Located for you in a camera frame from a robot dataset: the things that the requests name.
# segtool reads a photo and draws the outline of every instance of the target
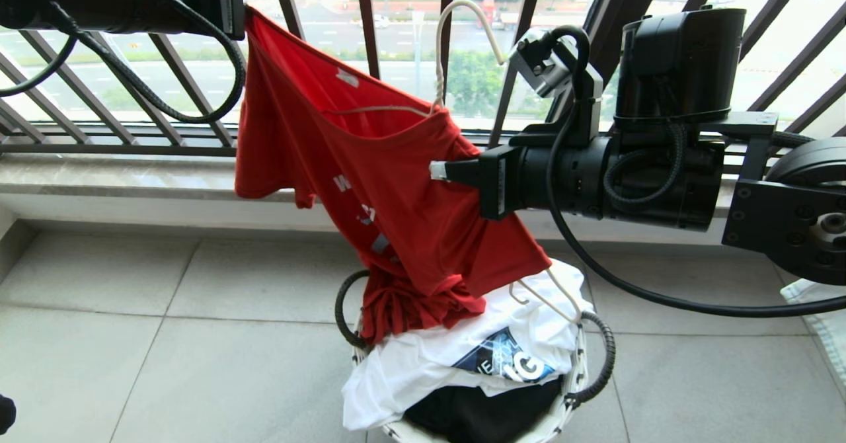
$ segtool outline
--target white basket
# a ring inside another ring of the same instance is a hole
[[[358,332],[362,328],[362,320],[360,318],[356,326],[357,331],[354,334],[347,328],[346,320],[344,319],[344,296],[346,296],[347,290],[350,289],[354,281],[366,275],[366,271],[359,271],[347,278],[341,285],[341,289],[338,292],[338,299],[335,302],[335,319],[338,328],[344,337],[347,338],[347,341],[353,344],[353,367],[356,367],[359,362],[366,358],[369,349],[360,347],[362,344]],[[555,401],[553,401],[549,410],[531,428],[527,428],[525,433],[517,440],[514,440],[514,443],[546,443],[547,441],[551,441],[562,433],[564,426],[573,417],[574,410],[601,392],[605,384],[608,383],[608,380],[611,379],[611,372],[613,371],[616,358],[613,333],[594,313],[583,313],[582,320],[594,322],[602,331],[602,338],[605,343],[605,364],[602,366],[600,376],[588,387],[586,338],[584,338],[584,327],[582,323],[579,323],[579,329],[576,334],[576,348],[574,352],[570,353],[573,368],[562,379],[561,392]],[[440,435],[432,434],[428,430],[425,430],[425,428],[420,428],[405,419],[385,424],[382,428],[385,434],[400,443],[449,443]]]

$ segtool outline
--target tile floor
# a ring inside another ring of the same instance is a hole
[[[763,259],[597,259],[702,301],[775,304],[785,285]],[[324,237],[43,232],[0,284],[0,392],[19,406],[3,443],[388,443],[340,424],[350,351],[332,306],[357,269]],[[801,319],[684,313],[587,276],[617,369],[559,443],[846,441],[846,395]]]

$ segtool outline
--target white t-shirt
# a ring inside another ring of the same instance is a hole
[[[592,310],[581,298],[584,277],[579,269],[553,260],[549,272],[580,311]],[[567,316],[576,316],[547,271],[523,282]],[[517,302],[504,286],[484,296],[487,305],[481,316],[464,319],[452,329],[436,326],[390,335],[377,344],[342,388],[344,427],[368,430],[397,421],[415,403],[448,385],[480,387],[490,397],[567,374],[576,325],[520,284],[514,284],[514,295],[528,303]]]

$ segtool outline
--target white cloth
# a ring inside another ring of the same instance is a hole
[[[573,296],[580,311],[592,310],[581,298],[584,277],[579,269],[553,260],[552,272]],[[547,271],[523,279],[547,301],[576,317],[577,311]],[[354,368],[345,383],[344,427],[368,430],[395,422],[435,389],[480,387],[496,395],[518,387],[546,383],[570,371],[577,326],[538,300],[520,284],[484,296],[484,313],[446,329],[390,335]]]
[[[846,286],[830,286],[809,280],[798,280],[782,288],[782,296],[790,304],[822,301],[846,296]],[[803,316],[822,341],[831,367],[846,385],[846,310]]]

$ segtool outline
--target printed graphic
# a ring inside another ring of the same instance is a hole
[[[523,351],[509,328],[496,331],[453,364],[484,376],[499,376],[517,382],[537,382],[554,371],[552,367]]]

